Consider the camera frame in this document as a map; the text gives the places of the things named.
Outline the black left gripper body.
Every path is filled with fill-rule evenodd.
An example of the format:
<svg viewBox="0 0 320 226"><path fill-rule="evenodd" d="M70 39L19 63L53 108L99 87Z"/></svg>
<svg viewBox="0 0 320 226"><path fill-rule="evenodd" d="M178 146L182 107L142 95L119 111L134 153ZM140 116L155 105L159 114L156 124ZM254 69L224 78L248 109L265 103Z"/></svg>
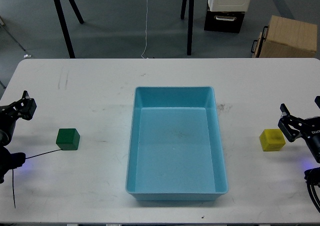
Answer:
<svg viewBox="0 0 320 226"><path fill-rule="evenodd" d="M0 144L8 145L13 137L17 121L17 110L14 106L0 107Z"/></svg>

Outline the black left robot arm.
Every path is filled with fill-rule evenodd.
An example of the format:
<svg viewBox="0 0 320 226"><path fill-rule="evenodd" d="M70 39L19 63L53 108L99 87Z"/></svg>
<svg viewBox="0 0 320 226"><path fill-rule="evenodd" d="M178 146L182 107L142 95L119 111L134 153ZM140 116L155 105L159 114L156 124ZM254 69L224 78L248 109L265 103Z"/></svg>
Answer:
<svg viewBox="0 0 320 226"><path fill-rule="evenodd" d="M9 105L0 107L0 182L4 182L4 176L9 170L21 167L26 161L23 152L10 153L6 148L13 138L18 119L30 121L36 111L37 104L25 90L21 99Z"/></svg>

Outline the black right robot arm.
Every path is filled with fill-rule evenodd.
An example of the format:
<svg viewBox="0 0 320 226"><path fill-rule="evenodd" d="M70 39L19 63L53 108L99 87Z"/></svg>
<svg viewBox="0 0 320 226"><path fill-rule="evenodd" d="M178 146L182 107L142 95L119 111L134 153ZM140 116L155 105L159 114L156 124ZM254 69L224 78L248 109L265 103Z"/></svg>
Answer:
<svg viewBox="0 0 320 226"><path fill-rule="evenodd" d="M282 103L279 107L281 116L277 126L290 142L303 139L317 164L320 163L320 117L300 118L292 115L287 106ZM309 197L317 211L320 210L320 197L316 187L320 186L320 168L314 167L304 171Z"/></svg>

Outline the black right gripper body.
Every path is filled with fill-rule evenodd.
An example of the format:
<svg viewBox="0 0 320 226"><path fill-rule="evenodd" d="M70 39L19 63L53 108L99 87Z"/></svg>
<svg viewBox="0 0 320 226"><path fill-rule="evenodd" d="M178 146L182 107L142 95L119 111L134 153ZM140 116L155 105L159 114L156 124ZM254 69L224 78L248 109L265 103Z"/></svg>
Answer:
<svg viewBox="0 0 320 226"><path fill-rule="evenodd" d="M320 145L320 117L310 117L302 119L298 117L298 138L305 140L308 146L319 146Z"/></svg>

